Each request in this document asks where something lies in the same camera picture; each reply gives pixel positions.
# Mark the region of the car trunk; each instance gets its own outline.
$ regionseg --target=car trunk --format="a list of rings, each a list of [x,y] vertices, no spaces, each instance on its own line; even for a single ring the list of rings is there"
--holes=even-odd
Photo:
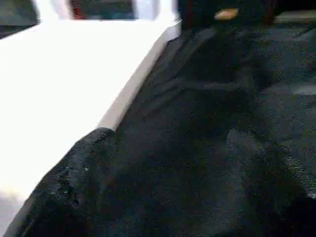
[[[313,21],[184,31],[4,236],[315,236],[315,48]]]

